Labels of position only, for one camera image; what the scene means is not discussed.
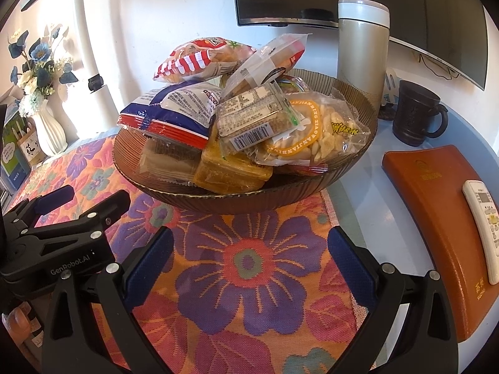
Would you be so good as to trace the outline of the person's left hand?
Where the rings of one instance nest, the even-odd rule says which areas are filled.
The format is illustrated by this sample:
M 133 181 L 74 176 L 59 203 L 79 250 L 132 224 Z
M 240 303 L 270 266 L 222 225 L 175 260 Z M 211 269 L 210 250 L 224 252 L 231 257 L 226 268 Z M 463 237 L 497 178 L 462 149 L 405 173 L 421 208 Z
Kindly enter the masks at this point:
M 2 323 L 17 346 L 24 343 L 31 334 L 30 320 L 19 307 L 8 315 L 2 314 Z

